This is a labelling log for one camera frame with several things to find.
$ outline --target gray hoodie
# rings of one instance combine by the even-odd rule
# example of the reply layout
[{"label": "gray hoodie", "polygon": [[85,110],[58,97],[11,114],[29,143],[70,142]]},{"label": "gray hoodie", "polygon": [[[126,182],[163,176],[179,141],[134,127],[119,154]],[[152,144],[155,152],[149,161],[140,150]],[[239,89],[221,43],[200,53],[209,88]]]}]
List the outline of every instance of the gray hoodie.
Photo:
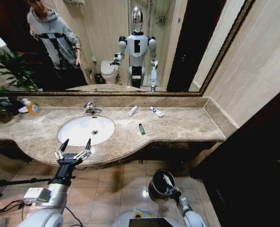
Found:
[{"label": "gray hoodie", "polygon": [[[72,46],[79,44],[79,40],[76,35],[69,29],[65,21],[59,16],[55,10],[48,8],[49,13],[47,17],[41,20],[35,13],[34,9],[31,8],[30,12],[27,15],[27,21],[30,24],[30,33],[32,36],[40,35],[42,33],[64,33]],[[64,38],[57,39],[60,47],[60,53],[63,57],[74,67],[76,68],[76,58],[72,52],[69,44]],[[55,68],[60,69],[59,66],[59,56],[57,50],[54,48],[53,44],[49,39],[42,39]]]}]

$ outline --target sink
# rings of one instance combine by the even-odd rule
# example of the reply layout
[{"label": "sink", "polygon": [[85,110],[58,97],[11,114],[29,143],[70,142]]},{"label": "sink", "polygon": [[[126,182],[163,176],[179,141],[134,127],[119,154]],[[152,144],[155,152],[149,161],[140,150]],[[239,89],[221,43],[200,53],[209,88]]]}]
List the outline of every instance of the sink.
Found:
[{"label": "sink", "polygon": [[58,140],[64,143],[69,140],[69,146],[84,147],[91,138],[91,145],[99,144],[109,139],[115,131],[112,120],[106,117],[85,116],[66,122],[58,132]]}]

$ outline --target hood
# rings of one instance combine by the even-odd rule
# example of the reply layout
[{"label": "hood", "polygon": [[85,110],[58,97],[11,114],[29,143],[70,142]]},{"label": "hood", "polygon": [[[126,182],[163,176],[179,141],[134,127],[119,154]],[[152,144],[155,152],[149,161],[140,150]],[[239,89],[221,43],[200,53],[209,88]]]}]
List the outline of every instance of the hood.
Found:
[{"label": "hood", "polygon": [[33,8],[31,8],[31,13],[32,13],[32,15],[34,16],[34,18],[35,18],[37,21],[39,21],[39,22],[51,22],[51,21],[53,21],[53,20],[55,20],[55,19],[57,19],[57,18],[59,17],[59,14],[56,13],[55,10],[53,10],[53,9],[51,9],[51,8],[48,8],[48,7],[46,7],[46,8],[49,10],[49,13],[48,13],[47,17],[46,17],[45,19],[43,19],[43,20],[41,20],[41,19],[37,16],[37,14],[35,13],[35,11],[34,11]]}]

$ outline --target humanoid robot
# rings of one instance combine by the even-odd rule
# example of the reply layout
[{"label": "humanoid robot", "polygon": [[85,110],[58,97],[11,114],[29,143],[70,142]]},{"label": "humanoid robot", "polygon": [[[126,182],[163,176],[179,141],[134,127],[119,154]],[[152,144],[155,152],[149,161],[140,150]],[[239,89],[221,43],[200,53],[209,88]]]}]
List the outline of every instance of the humanoid robot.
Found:
[{"label": "humanoid robot", "polygon": [[127,46],[127,51],[130,55],[130,67],[129,67],[129,83],[133,87],[138,87],[143,84],[145,68],[143,67],[145,54],[150,50],[150,56],[152,58],[151,65],[153,67],[151,72],[151,91],[154,92],[157,86],[157,67],[158,61],[156,57],[156,39],[152,36],[148,38],[142,30],[143,14],[140,7],[135,7],[132,11],[132,21],[134,26],[134,32],[125,38],[121,36],[119,38],[119,53],[115,54],[114,62],[111,64],[120,65],[124,59],[124,52]]}]

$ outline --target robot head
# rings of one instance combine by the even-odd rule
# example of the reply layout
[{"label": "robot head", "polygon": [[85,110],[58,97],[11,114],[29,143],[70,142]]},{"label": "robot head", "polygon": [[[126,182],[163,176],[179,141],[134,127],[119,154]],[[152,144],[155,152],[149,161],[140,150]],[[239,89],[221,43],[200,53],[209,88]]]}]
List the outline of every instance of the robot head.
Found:
[{"label": "robot head", "polygon": [[143,14],[142,14],[142,9],[138,6],[136,6],[132,10],[132,22],[134,24],[135,33],[141,32],[142,23],[143,23]]}]

